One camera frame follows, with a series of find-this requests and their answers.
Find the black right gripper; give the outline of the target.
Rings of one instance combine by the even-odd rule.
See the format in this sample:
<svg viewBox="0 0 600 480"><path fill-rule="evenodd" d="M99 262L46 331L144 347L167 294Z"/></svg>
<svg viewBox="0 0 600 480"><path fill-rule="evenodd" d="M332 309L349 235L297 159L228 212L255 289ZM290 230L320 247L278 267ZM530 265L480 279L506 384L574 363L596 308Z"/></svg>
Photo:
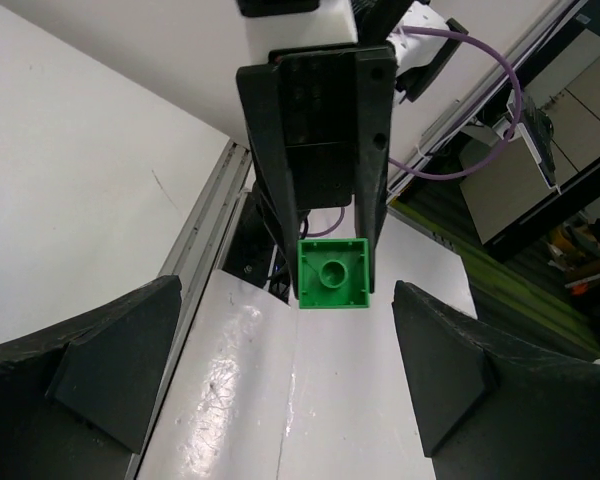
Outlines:
<svg viewBox="0 0 600 480"><path fill-rule="evenodd" d="M387 215L396 61L388 45L279 50L236 73L259 188L299 294L297 210L355 204L370 292Z"/></svg>

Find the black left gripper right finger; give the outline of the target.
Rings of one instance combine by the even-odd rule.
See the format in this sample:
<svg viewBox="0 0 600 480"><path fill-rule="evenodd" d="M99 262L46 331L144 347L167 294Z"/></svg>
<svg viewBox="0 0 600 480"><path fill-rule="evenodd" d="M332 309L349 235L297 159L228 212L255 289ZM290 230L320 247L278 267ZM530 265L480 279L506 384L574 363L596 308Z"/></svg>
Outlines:
<svg viewBox="0 0 600 480"><path fill-rule="evenodd" d="M547 350L398 282L393 316L439 479L600 479L600 364Z"/></svg>

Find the green 2x2 stack brick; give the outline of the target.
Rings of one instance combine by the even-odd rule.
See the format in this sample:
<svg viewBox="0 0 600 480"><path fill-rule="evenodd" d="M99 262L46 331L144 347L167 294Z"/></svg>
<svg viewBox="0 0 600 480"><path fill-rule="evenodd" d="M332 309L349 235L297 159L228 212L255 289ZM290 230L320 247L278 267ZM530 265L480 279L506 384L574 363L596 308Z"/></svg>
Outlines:
<svg viewBox="0 0 600 480"><path fill-rule="evenodd" d="M299 240L300 309L360 309L370 305L366 238Z"/></svg>

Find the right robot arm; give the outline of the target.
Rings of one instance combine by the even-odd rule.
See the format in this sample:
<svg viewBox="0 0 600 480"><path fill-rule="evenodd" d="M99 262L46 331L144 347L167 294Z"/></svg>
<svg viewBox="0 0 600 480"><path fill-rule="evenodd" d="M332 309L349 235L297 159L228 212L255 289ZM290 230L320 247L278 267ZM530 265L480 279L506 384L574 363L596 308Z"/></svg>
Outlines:
<svg viewBox="0 0 600 480"><path fill-rule="evenodd" d="M249 58L236 73L265 225L299 300L310 212L354 209L362 294L386 217L391 117L465 38L425 1L242 1Z"/></svg>

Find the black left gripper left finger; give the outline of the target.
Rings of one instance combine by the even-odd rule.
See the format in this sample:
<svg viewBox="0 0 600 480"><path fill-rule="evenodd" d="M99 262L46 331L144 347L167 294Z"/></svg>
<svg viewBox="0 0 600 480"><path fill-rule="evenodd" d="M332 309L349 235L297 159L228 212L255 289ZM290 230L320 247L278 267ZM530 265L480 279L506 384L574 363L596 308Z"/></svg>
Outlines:
<svg viewBox="0 0 600 480"><path fill-rule="evenodd" d="M0 344L0 479L122 479L142 451L181 310L162 276Z"/></svg>

